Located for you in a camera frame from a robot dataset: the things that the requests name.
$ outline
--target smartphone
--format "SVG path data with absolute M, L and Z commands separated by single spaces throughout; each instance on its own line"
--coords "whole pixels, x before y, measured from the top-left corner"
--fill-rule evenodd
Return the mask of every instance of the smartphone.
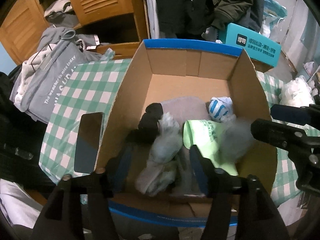
M 103 120 L 102 112 L 82 115 L 76 141 L 75 172 L 94 171 L 103 132 Z

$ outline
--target green checkered cloth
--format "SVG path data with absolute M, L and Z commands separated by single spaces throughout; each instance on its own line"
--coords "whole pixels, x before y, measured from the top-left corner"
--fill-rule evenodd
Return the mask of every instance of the green checkered cloth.
M 274 104 L 279 104 L 279 95 L 284 85 L 283 81 L 258 71 L 257 77 L 264 89 L 269 107 L 271 108 Z M 274 119 L 273 122 L 285 124 Z M 308 136 L 320 136 L 320 131 L 309 125 L 306 125 L 303 129 Z M 276 206 L 279 206 L 288 199 L 299 195 L 301 191 L 296 187 L 298 174 L 294 163 L 288 158 L 288 152 L 277 148 L 277 155 L 278 165 L 275 182 L 272 186 L 271 198 Z
M 55 183 L 74 171 L 76 140 L 83 114 L 103 112 L 104 129 L 131 59 L 111 60 L 111 49 L 98 62 L 80 64 L 64 87 L 42 143 L 39 166 Z
M 55 183 L 64 174 L 82 176 L 74 171 L 76 139 L 83 114 L 104 112 L 104 128 L 116 93 L 129 67 L 130 59 L 111 60 L 110 49 L 99 62 L 80 64 L 64 87 L 48 124 L 41 148 L 39 166 Z M 283 82 L 272 76 L 257 72 L 269 107 L 279 104 Z M 309 136 L 320 136 L 313 127 L 306 129 Z M 288 159 L 287 151 L 278 150 L 276 179 L 271 197 L 276 205 L 300 193 L 295 186 L 298 178 L 294 163 Z

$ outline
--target blue box rim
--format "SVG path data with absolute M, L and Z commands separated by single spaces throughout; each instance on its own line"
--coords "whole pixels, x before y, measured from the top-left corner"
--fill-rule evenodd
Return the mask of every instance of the blue box rim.
M 215 52 L 239 57 L 241 48 L 219 44 L 211 41 L 183 40 L 183 39 L 148 39 L 143 40 L 147 49 L 195 49 Z
M 179 218 L 160 215 L 153 212 L 140 210 L 137 208 L 128 207 L 123 204 L 116 203 L 112 200 L 108 201 L 111 212 L 128 217 L 130 219 L 141 222 L 169 226 L 169 227 L 197 227 L 204 228 L 207 223 L 207 217 L 201 218 Z M 229 226 L 237 225 L 237 216 L 231 216 Z

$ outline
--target screw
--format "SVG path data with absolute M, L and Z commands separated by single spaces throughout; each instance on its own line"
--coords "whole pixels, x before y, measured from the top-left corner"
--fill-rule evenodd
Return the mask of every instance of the screw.
M 309 155 L 309 160 L 311 161 L 311 163 L 313 164 L 317 164 L 319 159 L 317 156 L 315 156 L 314 154 Z
M 63 175 L 62 180 L 69 180 L 71 178 L 72 178 L 71 174 L 65 174 L 65 175 Z
M 94 172 L 97 173 L 97 174 L 102 174 L 106 171 L 105 168 L 97 168 Z
M 302 133 L 300 133 L 300 132 L 295 132 L 294 135 L 297 137 L 302 137 Z

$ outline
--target open cardboard box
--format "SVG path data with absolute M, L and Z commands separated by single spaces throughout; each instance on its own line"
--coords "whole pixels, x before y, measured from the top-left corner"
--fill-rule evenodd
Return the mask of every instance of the open cardboard box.
M 104 167 L 118 154 L 129 131 L 137 129 L 146 106 L 182 96 L 196 96 L 205 102 L 212 97 L 230 96 L 237 117 L 271 120 L 265 93 L 245 50 L 206 41 L 145 40 L 131 61 L 110 111 L 96 166 Z M 135 189 L 148 150 L 146 146 L 135 148 L 124 192 L 115 194 L 111 210 L 143 221 L 204 226 L 211 200 L 172 199 L 166 193 L 147 197 Z M 269 193 L 276 167 L 276 148 L 259 141 L 237 164 L 239 176 L 258 176 Z

